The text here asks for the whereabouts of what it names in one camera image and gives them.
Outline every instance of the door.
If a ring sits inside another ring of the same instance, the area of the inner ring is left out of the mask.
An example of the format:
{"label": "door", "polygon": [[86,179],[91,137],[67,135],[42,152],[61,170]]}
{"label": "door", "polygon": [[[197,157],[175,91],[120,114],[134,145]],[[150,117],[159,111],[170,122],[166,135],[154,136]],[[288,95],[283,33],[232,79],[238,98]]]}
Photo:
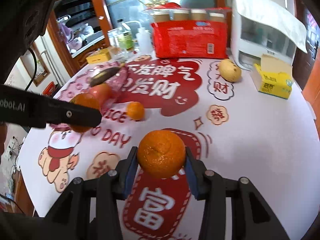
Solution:
{"label": "door", "polygon": [[306,48],[308,53],[305,54],[297,49],[292,64],[292,75],[303,90],[315,63],[320,38],[320,28],[309,10],[302,4],[301,0],[295,0],[295,4],[296,17],[303,22],[307,29]]}

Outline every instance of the printed tablecloth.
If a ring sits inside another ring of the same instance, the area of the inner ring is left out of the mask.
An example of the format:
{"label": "printed tablecloth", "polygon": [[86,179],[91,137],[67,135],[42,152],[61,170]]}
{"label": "printed tablecloth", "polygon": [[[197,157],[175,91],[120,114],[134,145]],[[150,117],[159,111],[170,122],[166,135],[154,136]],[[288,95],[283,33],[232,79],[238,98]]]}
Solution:
{"label": "printed tablecloth", "polygon": [[[219,75],[218,62],[137,57],[99,126],[84,134],[49,125],[31,129],[19,164],[38,214],[45,216],[73,178],[99,177],[146,133],[165,129],[181,137],[208,169],[225,178],[248,177],[291,240],[300,239],[320,204],[320,143],[310,110],[296,84],[288,100],[258,93],[248,71],[230,83]],[[84,67],[56,98],[70,100],[86,91],[98,68],[105,66]],[[145,106],[143,121],[126,115],[131,101]],[[204,201],[190,194],[183,169],[154,179],[138,168],[132,193],[118,201],[118,209],[124,239],[198,239]],[[231,239],[230,201],[226,235]]]}

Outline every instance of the red box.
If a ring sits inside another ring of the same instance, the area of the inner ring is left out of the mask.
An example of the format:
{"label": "red box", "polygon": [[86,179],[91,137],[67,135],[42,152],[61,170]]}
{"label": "red box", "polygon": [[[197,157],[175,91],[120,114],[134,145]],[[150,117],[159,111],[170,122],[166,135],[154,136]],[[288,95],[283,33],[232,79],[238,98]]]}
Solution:
{"label": "red box", "polygon": [[226,58],[226,23],[188,20],[152,23],[151,26],[159,58]]}

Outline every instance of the yellow box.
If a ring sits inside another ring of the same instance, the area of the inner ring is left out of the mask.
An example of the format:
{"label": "yellow box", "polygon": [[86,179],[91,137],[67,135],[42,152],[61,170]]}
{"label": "yellow box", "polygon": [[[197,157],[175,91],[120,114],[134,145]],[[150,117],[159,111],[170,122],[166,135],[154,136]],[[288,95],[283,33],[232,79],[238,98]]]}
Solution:
{"label": "yellow box", "polygon": [[100,62],[109,61],[111,59],[111,55],[109,52],[109,48],[100,49],[92,53],[90,56],[86,57],[86,60],[89,64],[95,64]]}
{"label": "yellow box", "polygon": [[284,99],[289,98],[293,83],[292,66],[290,64],[263,54],[261,65],[254,64],[251,78],[259,92]]}

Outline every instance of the screw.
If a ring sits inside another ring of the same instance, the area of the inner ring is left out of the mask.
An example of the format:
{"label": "screw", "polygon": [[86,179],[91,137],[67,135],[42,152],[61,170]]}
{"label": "screw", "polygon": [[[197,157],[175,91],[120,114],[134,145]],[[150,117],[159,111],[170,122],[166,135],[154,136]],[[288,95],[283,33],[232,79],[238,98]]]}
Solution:
{"label": "screw", "polygon": [[249,183],[249,179],[246,178],[246,177],[242,177],[242,178],[240,179],[240,182],[241,182],[242,184],[248,184],[248,183]]}
{"label": "screw", "polygon": [[81,181],[82,181],[82,179],[80,177],[76,177],[76,178],[73,179],[73,184],[76,184],[76,185],[80,184]]}
{"label": "screw", "polygon": [[70,110],[67,111],[67,117],[70,118],[72,116],[72,112]]}
{"label": "screw", "polygon": [[214,175],[214,171],[212,171],[212,170],[206,170],[206,171],[204,172],[204,174],[207,175],[207,176],[209,176],[209,177],[211,177],[211,176]]}
{"label": "screw", "polygon": [[110,177],[116,176],[117,174],[118,174],[118,172],[117,172],[116,170],[110,170],[110,171],[108,171],[108,175],[109,175]]}

